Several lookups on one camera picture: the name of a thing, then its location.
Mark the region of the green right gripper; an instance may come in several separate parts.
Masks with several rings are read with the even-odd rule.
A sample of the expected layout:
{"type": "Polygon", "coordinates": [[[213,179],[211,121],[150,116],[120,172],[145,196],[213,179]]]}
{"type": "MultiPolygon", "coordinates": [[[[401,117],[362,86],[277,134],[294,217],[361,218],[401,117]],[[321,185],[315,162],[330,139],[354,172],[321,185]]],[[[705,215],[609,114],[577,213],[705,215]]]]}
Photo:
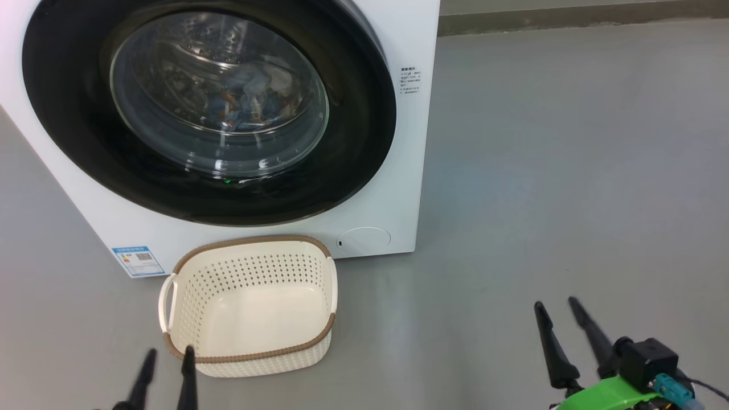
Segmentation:
{"type": "Polygon", "coordinates": [[[544,304],[536,302],[534,304],[536,324],[550,385],[558,390],[577,391],[562,402],[550,405],[550,409],[633,409],[638,403],[648,403],[659,397],[654,391],[643,393],[635,389],[618,376],[622,366],[622,349],[633,343],[633,340],[628,337],[618,338],[615,347],[615,343],[610,343],[609,338],[575,296],[568,298],[568,305],[576,323],[585,332],[598,362],[598,376],[603,380],[581,389],[578,383],[580,372],[568,361],[563,352],[544,304]]]}

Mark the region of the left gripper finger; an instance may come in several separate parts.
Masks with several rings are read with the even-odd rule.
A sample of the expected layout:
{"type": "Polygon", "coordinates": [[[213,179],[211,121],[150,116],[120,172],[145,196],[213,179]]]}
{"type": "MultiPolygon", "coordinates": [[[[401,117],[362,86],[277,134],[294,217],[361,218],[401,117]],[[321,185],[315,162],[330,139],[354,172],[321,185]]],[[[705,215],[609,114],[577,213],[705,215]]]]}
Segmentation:
{"type": "Polygon", "coordinates": [[[113,405],[112,409],[145,409],[148,388],[154,378],[157,358],[156,348],[151,348],[144,358],[138,376],[131,387],[127,399],[113,405]]]}
{"type": "Polygon", "coordinates": [[[183,379],[177,403],[177,410],[198,409],[197,373],[195,364],[195,350],[192,345],[188,345],[185,348],[184,358],[182,359],[181,374],[183,379]]]}

